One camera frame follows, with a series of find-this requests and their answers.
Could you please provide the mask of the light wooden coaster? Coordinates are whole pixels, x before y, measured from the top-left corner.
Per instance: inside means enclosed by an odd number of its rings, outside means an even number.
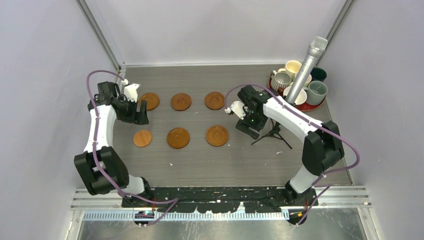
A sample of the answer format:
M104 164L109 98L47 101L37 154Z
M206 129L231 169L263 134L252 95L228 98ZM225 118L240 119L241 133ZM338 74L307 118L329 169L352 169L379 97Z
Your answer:
M139 130L133 136L133 144L137 147L143 148L148 146L153 139L153 136L148 130Z

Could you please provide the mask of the dark ringed wooden coaster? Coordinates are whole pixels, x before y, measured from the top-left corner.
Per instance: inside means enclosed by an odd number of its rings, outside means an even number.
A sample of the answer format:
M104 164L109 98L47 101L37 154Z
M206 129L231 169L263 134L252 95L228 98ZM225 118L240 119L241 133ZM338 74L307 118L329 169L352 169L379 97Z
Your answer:
M207 143L213 147L221 147L229 140L230 134L222 125L213 125L205 133Z

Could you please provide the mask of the black microphone tripod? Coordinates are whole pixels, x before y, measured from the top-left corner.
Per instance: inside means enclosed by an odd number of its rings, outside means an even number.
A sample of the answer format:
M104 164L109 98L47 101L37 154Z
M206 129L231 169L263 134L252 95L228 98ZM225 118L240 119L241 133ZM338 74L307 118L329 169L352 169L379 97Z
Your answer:
M257 143L260 140L262 140L263 138L270 137L270 138L275 138L275 139L278 139L278 140L283 141L292 150L293 147L280 134L280 131L281 131L280 125L281 124L279 122L275 122L273 119L271 119L271 125L272 125L271 130L268 133L266 133L265 135L259 137L254 142L252 142L251 145L254 145L255 143Z

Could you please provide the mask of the grey ribbed cup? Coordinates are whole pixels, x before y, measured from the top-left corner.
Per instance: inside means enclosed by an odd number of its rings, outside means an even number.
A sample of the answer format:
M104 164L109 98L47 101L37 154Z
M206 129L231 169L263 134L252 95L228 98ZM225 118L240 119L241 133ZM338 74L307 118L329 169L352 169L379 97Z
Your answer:
M292 82L292 78L287 74L286 69L273 70L270 73L270 88L282 93Z

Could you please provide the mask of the red round tray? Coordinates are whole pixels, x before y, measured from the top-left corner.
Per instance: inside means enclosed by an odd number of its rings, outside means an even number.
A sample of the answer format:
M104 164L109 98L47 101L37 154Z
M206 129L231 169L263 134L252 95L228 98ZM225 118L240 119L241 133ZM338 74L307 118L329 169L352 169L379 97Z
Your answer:
M276 92L278 93L279 96L282 96L282 97L284 96L283 95L283 92L284 92L284 89L283 88L281 88L281 87L278 88L276 90ZM301 112L309 112L309 111L312 111L312 110L315 110L315 109L319 108L325 101L326 101L326 97L318 105L310 105L310 104L304 102L303 104L296 105L295 107L298 110L300 110Z

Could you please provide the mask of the cream mug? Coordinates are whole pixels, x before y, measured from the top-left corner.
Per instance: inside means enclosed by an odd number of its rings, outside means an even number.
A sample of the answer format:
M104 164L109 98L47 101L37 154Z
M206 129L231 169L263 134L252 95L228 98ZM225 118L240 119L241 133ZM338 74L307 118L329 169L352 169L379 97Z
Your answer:
M290 76L292 80L295 79L295 75L299 72L302 63L297 60L289 60L285 63L283 68L277 70L278 73L283 72Z

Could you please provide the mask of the silver microphone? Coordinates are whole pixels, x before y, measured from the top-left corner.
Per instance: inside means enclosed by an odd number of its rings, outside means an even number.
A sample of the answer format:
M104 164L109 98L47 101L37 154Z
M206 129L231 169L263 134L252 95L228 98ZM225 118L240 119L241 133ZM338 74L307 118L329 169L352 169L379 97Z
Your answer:
M285 101L293 105L303 89L307 78L309 77L312 69L318 63L319 59L325 52L328 45L328 40L326 38L316 36L311 44L307 48L306 56L303 60L303 63L300 67L300 70L297 73L297 76L294 79L293 85L291 86Z

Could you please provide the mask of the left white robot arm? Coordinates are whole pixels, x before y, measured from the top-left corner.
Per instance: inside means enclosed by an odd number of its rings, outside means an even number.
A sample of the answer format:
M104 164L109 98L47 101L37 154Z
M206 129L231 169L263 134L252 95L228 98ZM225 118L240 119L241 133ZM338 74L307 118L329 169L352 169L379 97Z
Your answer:
M105 81L97 85L98 93L88 104L89 139L83 153L74 157L74 165L92 196L121 189L125 195L134 194L135 202L141 207L148 207L154 199L148 181L130 175L113 149L117 120L137 125L149 123L146 101L136 101L139 87L137 83L127 84L121 93L116 83Z

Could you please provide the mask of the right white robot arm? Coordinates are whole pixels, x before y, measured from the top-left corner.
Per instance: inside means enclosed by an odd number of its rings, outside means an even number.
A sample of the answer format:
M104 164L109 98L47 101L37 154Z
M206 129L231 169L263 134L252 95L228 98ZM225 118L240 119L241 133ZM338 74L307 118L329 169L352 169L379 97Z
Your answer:
M342 141L338 138L338 125L307 116L269 88L257 91L255 85L245 85L237 96L239 99L225 107L224 111L239 118L236 124L238 130L257 139L259 131L270 119L301 140L302 166L283 191L288 203L299 205L316 180L345 155Z

